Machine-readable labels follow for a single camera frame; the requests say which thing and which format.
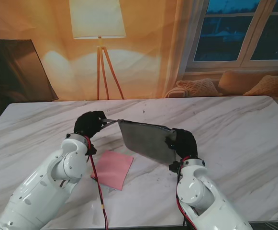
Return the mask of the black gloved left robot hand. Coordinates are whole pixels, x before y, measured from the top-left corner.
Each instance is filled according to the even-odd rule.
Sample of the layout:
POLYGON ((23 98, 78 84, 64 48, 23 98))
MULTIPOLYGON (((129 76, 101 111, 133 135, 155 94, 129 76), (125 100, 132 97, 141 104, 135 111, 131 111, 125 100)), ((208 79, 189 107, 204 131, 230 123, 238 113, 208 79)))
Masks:
POLYGON ((73 132, 88 138, 92 138, 98 133, 107 122, 103 111, 92 111, 81 115, 75 122, 73 132))

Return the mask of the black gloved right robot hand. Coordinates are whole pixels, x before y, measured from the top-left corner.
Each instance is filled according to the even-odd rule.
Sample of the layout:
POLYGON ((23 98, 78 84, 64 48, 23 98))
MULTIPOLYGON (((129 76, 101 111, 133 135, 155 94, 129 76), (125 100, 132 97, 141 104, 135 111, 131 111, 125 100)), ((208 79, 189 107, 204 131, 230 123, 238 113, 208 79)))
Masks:
POLYGON ((183 129, 173 129, 176 139, 166 138, 165 143, 176 152, 181 159, 198 159, 197 143, 193 134, 183 129))

